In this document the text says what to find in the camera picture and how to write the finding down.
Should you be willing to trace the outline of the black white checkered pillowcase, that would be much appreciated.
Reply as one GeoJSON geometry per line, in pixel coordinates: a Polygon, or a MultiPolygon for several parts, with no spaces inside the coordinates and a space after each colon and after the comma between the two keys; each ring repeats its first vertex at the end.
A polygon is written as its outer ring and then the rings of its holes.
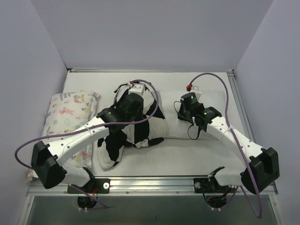
{"type": "Polygon", "coordinates": [[[127,125],[124,129],[94,143],[97,159],[103,171],[111,170],[121,161],[124,148],[146,148],[158,145],[166,138],[168,124],[164,113],[158,107],[153,114],[157,104],[155,93],[150,91],[148,87],[145,87],[143,99],[142,118],[147,118],[147,121],[135,125],[127,125]]]}

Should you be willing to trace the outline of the white pillow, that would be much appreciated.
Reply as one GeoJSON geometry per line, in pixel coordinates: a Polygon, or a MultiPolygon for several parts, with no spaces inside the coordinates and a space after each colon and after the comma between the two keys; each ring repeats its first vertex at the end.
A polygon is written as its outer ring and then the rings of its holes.
{"type": "Polygon", "coordinates": [[[146,90],[143,96],[142,119],[145,122],[127,125],[114,134],[97,140],[94,150],[102,170],[115,167],[122,157],[125,147],[143,149],[159,145],[166,138],[188,138],[188,128],[193,125],[189,117],[175,101],[185,95],[186,91],[163,90],[157,93],[146,90]]]}

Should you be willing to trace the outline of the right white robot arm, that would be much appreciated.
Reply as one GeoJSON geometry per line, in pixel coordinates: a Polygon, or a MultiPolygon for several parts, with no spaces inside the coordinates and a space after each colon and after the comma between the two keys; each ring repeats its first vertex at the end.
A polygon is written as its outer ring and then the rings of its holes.
{"type": "Polygon", "coordinates": [[[221,141],[244,163],[245,169],[219,167],[208,179],[209,189],[218,192],[224,186],[244,186],[252,194],[262,192],[280,176],[278,153],[251,141],[226,122],[214,107],[204,107],[195,93],[180,98],[178,118],[198,127],[221,141]]]}

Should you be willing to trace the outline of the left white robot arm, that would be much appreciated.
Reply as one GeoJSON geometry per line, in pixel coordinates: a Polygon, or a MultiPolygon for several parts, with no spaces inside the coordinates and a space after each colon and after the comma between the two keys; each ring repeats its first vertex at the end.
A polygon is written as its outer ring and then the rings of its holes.
{"type": "Polygon", "coordinates": [[[60,183],[74,184],[89,193],[95,187],[94,176],[86,167],[76,167],[68,160],[102,138],[112,137],[130,122],[143,117],[143,97],[130,93],[116,104],[103,109],[73,135],[45,144],[37,142],[33,147],[31,166],[44,188],[51,189],[60,183]]]}

